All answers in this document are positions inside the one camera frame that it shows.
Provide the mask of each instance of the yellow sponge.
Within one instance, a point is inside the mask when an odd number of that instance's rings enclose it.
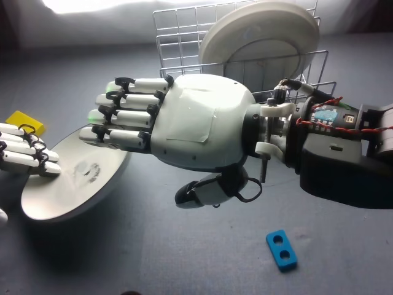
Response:
[[[27,116],[26,114],[15,111],[7,120],[7,124],[20,126],[22,124],[27,124],[33,126],[36,129],[35,135],[41,136],[45,132],[45,126],[43,123],[38,122],[37,120],[33,119],[32,117]],[[26,132],[31,132],[32,129],[29,127],[22,127]]]

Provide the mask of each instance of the white plate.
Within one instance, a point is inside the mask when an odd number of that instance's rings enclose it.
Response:
[[[56,178],[32,175],[21,197],[27,217],[37,221],[61,221],[86,211],[115,186],[128,162],[128,153],[91,146],[75,131],[53,149],[60,157]]]
[[[304,54],[317,49],[319,28],[305,9],[287,2],[259,2],[234,10],[211,27],[199,51],[200,63],[226,63]],[[285,77],[297,77],[313,55],[227,64],[223,73],[205,67],[206,74],[223,74],[252,92],[269,90]]]

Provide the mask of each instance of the table surface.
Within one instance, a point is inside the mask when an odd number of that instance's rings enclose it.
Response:
[[[325,37],[325,81],[346,103],[386,105],[393,34]],[[87,122],[115,76],[157,77],[154,46],[56,49],[1,59],[0,121],[15,110],[47,127],[54,146]],[[260,161],[248,159],[256,177]],[[215,209],[181,210],[174,194],[204,173],[132,154],[117,188],[69,222],[33,224],[19,205],[25,178],[0,174],[0,294],[392,294],[392,210],[365,210],[302,191],[293,170],[272,160],[263,195]],[[256,188],[251,184],[244,195]],[[265,236],[284,229],[298,268],[280,273]]]

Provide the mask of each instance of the blue block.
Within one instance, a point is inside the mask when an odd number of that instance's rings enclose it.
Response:
[[[266,236],[266,242],[277,263],[278,269],[282,272],[296,268],[297,257],[290,246],[285,232],[281,229],[271,232]]]

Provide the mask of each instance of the wire dish rack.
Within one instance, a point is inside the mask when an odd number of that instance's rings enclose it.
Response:
[[[258,89],[263,88],[265,82],[264,73],[268,72],[270,66],[274,66],[274,70],[279,71],[279,65],[282,64],[284,66],[287,59],[299,58],[299,60],[304,61],[309,60],[309,57],[304,58],[302,55],[312,55],[313,59],[310,65],[299,65],[302,73],[296,79],[333,95],[336,82],[322,81],[322,75],[329,56],[327,50],[308,52],[301,55],[261,58],[258,60],[199,64],[198,52],[200,44],[209,29],[226,14],[257,2],[261,1],[226,2],[155,11],[153,19],[157,32],[156,43],[161,62],[160,76],[163,77],[166,74],[170,74],[176,78],[184,74],[203,74],[211,73],[212,71],[228,76],[225,73],[229,73],[228,69],[232,69],[231,73],[235,72],[236,75],[230,78],[247,86],[257,101],[264,101],[271,97],[271,90],[259,91]],[[318,25],[320,24],[321,19],[315,16],[318,0],[302,0],[301,3],[297,0],[287,0],[285,2],[303,6],[317,20]],[[256,65],[258,67],[257,75],[255,73]],[[256,81],[259,85],[255,85],[255,76],[259,78]],[[288,90],[287,99],[289,101],[296,103],[297,100],[302,98],[305,98],[305,96]]]

